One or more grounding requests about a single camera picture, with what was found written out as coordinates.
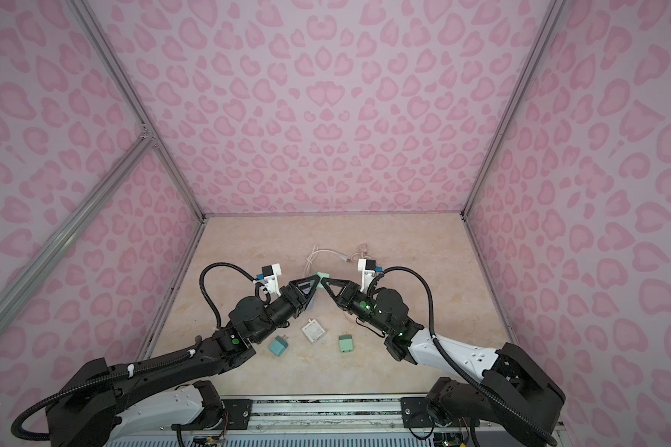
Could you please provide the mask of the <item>teal plug adapter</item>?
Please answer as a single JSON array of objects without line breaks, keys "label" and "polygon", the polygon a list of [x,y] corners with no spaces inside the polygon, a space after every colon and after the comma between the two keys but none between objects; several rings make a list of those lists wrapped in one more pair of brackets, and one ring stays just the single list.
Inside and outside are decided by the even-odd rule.
[{"label": "teal plug adapter", "polygon": [[270,352],[276,357],[281,357],[288,348],[287,340],[281,336],[276,336],[268,346]]}]

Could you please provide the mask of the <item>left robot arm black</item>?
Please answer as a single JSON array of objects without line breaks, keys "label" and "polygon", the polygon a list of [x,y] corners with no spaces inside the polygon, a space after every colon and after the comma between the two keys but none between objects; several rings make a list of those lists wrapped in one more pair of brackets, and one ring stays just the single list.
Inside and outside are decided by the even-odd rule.
[{"label": "left robot arm black", "polygon": [[103,446],[145,429],[220,428],[227,411],[208,378],[249,361],[256,345],[306,309],[320,281],[317,275],[293,280],[268,304],[243,298],[224,328],[187,348],[113,366],[90,361],[64,387],[67,394],[46,409],[50,444]]}]

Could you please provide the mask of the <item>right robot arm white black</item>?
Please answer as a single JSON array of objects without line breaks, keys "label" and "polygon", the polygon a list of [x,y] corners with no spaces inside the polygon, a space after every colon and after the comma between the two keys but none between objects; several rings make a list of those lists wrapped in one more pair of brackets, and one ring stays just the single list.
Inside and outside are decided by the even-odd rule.
[{"label": "right robot arm white black", "polygon": [[554,431],[566,396],[522,348],[479,348],[437,335],[410,317],[393,289],[366,292],[345,279],[321,283],[338,308],[383,337],[393,359],[445,372],[416,418],[433,428],[491,422],[525,446],[557,445]]}]

